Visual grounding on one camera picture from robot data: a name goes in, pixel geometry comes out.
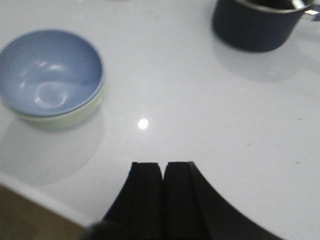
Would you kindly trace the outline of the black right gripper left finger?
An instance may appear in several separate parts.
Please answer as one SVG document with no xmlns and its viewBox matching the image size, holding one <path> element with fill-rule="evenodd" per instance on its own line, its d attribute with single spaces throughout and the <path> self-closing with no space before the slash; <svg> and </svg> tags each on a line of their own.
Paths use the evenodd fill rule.
<svg viewBox="0 0 320 240">
<path fill-rule="evenodd" d="M 87 230 L 87 239 L 160 240 L 162 190 L 162 173 L 157 163 L 132 163 L 117 198 L 103 219 Z"/>
</svg>

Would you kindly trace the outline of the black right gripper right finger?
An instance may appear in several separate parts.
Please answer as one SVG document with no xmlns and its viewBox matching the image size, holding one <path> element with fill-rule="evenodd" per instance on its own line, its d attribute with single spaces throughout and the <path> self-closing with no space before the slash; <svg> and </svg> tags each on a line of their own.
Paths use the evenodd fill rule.
<svg viewBox="0 0 320 240">
<path fill-rule="evenodd" d="M 190 162 L 170 162 L 164 173 L 167 240 L 278 240 L 227 202 Z"/>
</svg>

